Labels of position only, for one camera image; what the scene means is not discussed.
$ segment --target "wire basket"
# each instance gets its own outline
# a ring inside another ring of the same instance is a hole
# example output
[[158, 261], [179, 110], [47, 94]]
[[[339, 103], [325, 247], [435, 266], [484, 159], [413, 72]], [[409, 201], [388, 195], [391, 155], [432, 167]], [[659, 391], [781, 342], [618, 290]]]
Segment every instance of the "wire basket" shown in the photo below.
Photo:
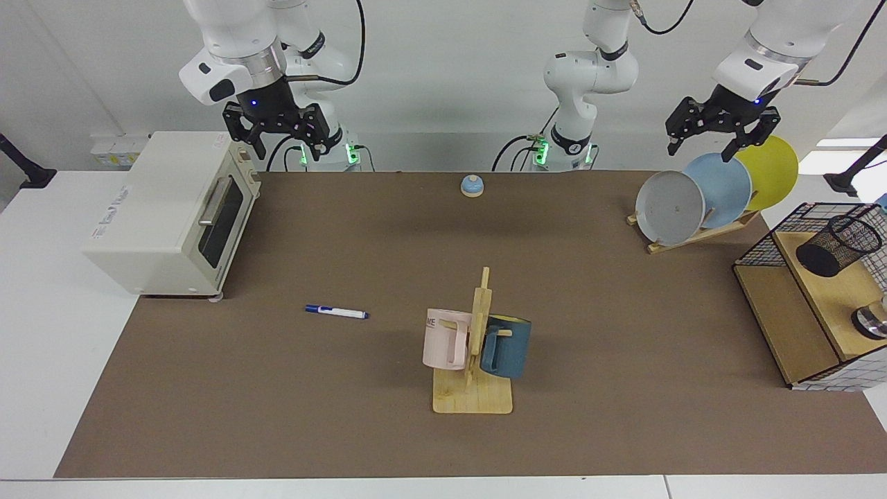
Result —
[[831, 218], [810, 241], [797, 248], [797, 260], [822, 277], [834, 277], [883, 245], [874, 227], [846, 215]]

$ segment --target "oven handle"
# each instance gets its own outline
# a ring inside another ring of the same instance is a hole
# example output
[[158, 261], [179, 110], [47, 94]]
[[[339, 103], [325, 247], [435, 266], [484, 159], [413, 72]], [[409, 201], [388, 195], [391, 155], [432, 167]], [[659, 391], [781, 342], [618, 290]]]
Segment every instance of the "oven handle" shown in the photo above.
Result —
[[213, 193], [209, 196], [207, 208], [204, 209], [203, 214], [200, 215], [200, 221], [198, 223], [201, 226], [209, 227], [216, 224], [219, 214], [222, 212], [224, 199], [228, 196], [228, 190], [231, 189], [233, 183], [234, 179], [231, 177], [220, 178], [216, 181], [216, 186], [213, 187]]

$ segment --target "white toaster oven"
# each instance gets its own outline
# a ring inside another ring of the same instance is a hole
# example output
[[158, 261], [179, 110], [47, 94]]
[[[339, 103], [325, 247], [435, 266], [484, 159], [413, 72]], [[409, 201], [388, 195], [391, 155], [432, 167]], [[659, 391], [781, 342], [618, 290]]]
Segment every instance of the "white toaster oven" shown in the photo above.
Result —
[[158, 131], [82, 252], [133, 294], [218, 295], [260, 185], [228, 134]]

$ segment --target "oven door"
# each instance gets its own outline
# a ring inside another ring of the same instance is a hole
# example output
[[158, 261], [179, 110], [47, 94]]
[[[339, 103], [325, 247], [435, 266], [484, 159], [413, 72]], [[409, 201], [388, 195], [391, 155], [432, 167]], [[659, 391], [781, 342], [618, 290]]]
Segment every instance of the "oven door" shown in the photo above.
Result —
[[218, 291], [221, 291], [254, 201], [247, 180], [229, 158], [219, 171], [198, 220], [200, 230], [195, 254], [192, 254]]

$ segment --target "oven window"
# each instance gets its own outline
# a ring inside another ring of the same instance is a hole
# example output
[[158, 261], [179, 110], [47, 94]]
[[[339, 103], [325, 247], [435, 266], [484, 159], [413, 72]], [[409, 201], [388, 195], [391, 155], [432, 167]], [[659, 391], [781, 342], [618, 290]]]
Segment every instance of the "oven window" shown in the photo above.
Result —
[[237, 185], [232, 182], [228, 194], [225, 196], [222, 210], [216, 223], [203, 229], [203, 235], [200, 237], [198, 250], [200, 254], [209, 262], [213, 268], [218, 268], [219, 260], [222, 259], [222, 252], [225, 244], [228, 242], [228, 236], [234, 228], [234, 220], [240, 212], [240, 206], [243, 204], [243, 193]]

